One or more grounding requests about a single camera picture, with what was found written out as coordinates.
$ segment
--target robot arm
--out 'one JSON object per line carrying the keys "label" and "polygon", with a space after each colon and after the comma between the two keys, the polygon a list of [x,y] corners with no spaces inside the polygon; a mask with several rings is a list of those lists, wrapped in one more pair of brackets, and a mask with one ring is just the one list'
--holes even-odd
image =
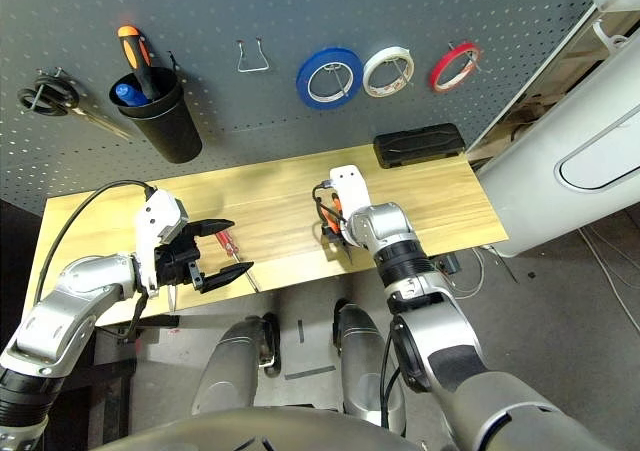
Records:
{"label": "robot arm", "polygon": [[402,209],[371,205],[355,166],[335,168],[345,239],[367,249],[393,315],[391,338],[405,383],[438,400],[463,451],[610,448],[516,377],[490,371],[449,285],[422,250]]}
{"label": "robot arm", "polygon": [[130,337],[147,299],[157,296],[159,287],[191,282],[203,293],[249,269],[253,263],[237,263],[204,276],[196,265],[200,252],[194,237],[233,224],[224,219],[188,223],[182,203],[156,190],[136,217],[136,254],[89,256],[67,266],[0,355],[0,449],[27,451],[35,446],[65,377],[96,321],[114,303],[141,293]]}

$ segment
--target floor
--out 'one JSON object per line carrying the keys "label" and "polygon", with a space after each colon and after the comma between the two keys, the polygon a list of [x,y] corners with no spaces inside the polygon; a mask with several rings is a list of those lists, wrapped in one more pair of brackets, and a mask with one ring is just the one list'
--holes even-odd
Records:
{"label": "floor", "polygon": [[[630,216],[619,212],[594,227],[640,262],[640,229]],[[640,268],[595,237],[594,241],[616,271],[640,283]],[[640,449],[640,335],[580,236],[573,232],[508,259],[517,283],[495,257],[481,252],[486,262],[484,286],[460,305],[488,365],[520,377],[616,449]],[[468,250],[457,256],[463,271],[454,281],[461,289],[470,288],[478,279],[478,264]],[[640,320],[640,291],[614,280]],[[132,432],[189,416],[200,374],[219,337],[245,316],[267,311],[281,320],[283,369],[278,378],[260,373],[255,403],[341,408],[340,363],[331,344],[331,322],[333,305],[343,296],[360,304],[386,333],[389,314],[373,271],[193,308],[180,313],[179,329],[146,331],[132,384]],[[335,370],[286,379],[331,366]],[[405,397],[407,438],[424,441],[429,451],[451,449],[433,398],[406,388]]]}

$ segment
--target black cup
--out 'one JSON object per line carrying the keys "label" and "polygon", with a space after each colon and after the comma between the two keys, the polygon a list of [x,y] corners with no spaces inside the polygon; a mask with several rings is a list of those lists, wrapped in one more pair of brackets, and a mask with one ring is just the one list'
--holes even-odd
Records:
{"label": "black cup", "polygon": [[151,68],[151,76],[161,95],[152,103],[127,106],[118,98],[116,86],[119,84],[140,89],[133,73],[127,74],[111,86],[109,99],[140,128],[167,161],[176,164],[191,161],[202,150],[202,141],[184,102],[182,85],[171,69]]}

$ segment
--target gray pegboard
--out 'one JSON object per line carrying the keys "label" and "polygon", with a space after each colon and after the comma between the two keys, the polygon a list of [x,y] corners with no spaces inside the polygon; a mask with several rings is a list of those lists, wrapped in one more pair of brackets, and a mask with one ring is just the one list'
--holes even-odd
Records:
{"label": "gray pegboard", "polygon": [[[2,198],[41,213],[48,196],[119,178],[169,176],[371,142],[373,136],[453,122],[471,143],[578,22],[590,0],[0,0]],[[128,72],[115,31],[139,27],[155,64],[182,67],[186,101],[205,142],[198,158],[165,162],[109,102]],[[263,38],[271,69],[239,74],[237,39],[256,60]],[[427,75],[447,42],[471,40],[483,68],[434,94]],[[360,90],[333,111],[307,108],[300,65],[326,46],[365,62],[391,45],[411,50],[414,86],[384,99]],[[15,94],[36,68],[62,66],[85,90],[83,106],[129,130],[130,142],[77,118],[20,114]],[[224,183],[212,183],[223,186]]]}

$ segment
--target red tape roll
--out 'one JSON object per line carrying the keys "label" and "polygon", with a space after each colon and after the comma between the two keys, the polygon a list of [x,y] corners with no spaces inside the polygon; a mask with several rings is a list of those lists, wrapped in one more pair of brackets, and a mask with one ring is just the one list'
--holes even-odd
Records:
{"label": "red tape roll", "polygon": [[459,46],[456,46],[447,54],[445,54],[438,64],[435,65],[433,70],[431,71],[431,76],[429,76],[429,84],[433,88],[436,93],[446,93],[447,91],[451,91],[453,88],[458,86],[462,81],[464,81],[469,74],[476,68],[476,63],[469,58],[467,64],[465,64],[464,68],[456,74],[453,78],[451,78],[446,83],[438,83],[440,76],[444,72],[445,69],[457,58],[466,53],[471,53],[474,60],[478,60],[480,57],[480,50],[473,43],[462,43]]}

